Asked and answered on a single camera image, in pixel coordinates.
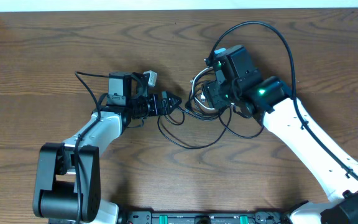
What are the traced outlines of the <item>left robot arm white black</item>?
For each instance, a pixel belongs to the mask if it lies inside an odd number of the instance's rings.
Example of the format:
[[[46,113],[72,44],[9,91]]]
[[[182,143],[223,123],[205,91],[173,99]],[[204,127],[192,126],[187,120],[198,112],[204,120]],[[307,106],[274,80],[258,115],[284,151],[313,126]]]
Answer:
[[[157,73],[112,72],[108,92],[99,98],[90,120],[61,143],[45,143],[39,152],[33,213],[52,223],[120,223],[115,203],[101,198],[100,157],[133,119],[171,114],[181,103],[168,91],[149,93]]]

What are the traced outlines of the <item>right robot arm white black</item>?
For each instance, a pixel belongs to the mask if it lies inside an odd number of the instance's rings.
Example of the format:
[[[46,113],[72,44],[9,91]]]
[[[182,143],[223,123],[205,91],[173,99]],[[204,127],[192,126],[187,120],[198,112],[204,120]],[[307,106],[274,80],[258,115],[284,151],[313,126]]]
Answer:
[[[313,174],[328,198],[303,202],[282,215],[282,223],[358,223],[358,162],[308,114],[278,77],[264,79],[241,45],[212,52],[206,64],[216,80],[203,85],[209,107],[239,108],[281,139]]]

